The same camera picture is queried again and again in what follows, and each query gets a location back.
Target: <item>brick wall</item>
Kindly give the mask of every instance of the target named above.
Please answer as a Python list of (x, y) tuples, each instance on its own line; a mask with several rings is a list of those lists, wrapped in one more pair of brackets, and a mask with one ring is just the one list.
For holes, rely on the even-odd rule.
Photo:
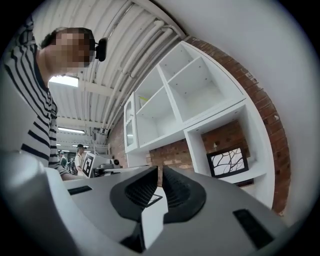
[(127, 155), (125, 153), (125, 136), (124, 136), (124, 118), (119, 119), (118, 123), (112, 129), (107, 143), (110, 144), (111, 154), (118, 159), (120, 165), (128, 167)]
[[(235, 59), (198, 38), (190, 37), (187, 39), (187, 43), (208, 54), (228, 70), (242, 85), (258, 109), (269, 135), (274, 159), (275, 189), (272, 208), (276, 213), (281, 214), (287, 202), (291, 172), (287, 138), (275, 106), (266, 92), (259, 87), (259, 83), (253, 75)], [(202, 139), (207, 152), (222, 150), (238, 143), (246, 145), (238, 122), (229, 123), (224, 127), (203, 134)], [(250, 154), (248, 146), (246, 146), (246, 151), (248, 156)], [(147, 161), (153, 165), (169, 165), (186, 171), (193, 171), (185, 139), (150, 151), (150, 157)]]

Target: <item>branch artwork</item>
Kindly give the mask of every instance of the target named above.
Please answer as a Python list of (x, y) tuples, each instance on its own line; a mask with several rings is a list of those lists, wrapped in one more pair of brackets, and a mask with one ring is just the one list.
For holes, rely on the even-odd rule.
[(248, 162), (241, 147), (207, 154), (211, 174), (222, 178), (247, 171)]

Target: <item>white wall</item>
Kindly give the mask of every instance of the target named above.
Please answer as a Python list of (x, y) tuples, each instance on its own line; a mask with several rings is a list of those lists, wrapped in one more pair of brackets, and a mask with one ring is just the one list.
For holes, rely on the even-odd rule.
[(285, 219), (313, 205), (319, 189), (319, 66), (294, 19), (276, 3), (255, 0), (156, 0), (186, 32), (226, 52), (259, 81), (285, 129), (291, 186)]

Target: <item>cubby shelf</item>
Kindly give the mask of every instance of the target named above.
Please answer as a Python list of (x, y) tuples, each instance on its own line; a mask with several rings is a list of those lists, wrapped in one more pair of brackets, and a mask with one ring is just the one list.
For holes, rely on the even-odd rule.
[(179, 130), (164, 86), (136, 113), (136, 125), (141, 147)]

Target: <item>person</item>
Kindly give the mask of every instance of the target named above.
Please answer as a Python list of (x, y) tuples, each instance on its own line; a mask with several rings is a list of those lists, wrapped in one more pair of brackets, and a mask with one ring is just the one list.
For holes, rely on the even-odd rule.
[(78, 171), (77, 175), (85, 177), (85, 174), (82, 171), (82, 166), (84, 164), (84, 161), (82, 159), (82, 155), (85, 152), (85, 147), (82, 144), (78, 144), (78, 146), (76, 147), (76, 150), (77, 150), (77, 153), (76, 153), (76, 156), (74, 158), (74, 165), (75, 165), (75, 168)]
[(65, 157), (65, 152), (63, 152), (62, 150), (60, 151), (59, 153), (59, 156), (60, 156), (60, 165), (64, 168), (64, 169), (67, 169), (67, 158)]
[(14, 87), (36, 116), (19, 143), (20, 151), (33, 155), (44, 167), (59, 171), (64, 181), (81, 179), (67, 172), (58, 161), (58, 108), (48, 82), (54, 76), (88, 67), (94, 57), (95, 39), (87, 28), (57, 28), (38, 47), (33, 28), (30, 16), (10, 41), (0, 63), (0, 84)]

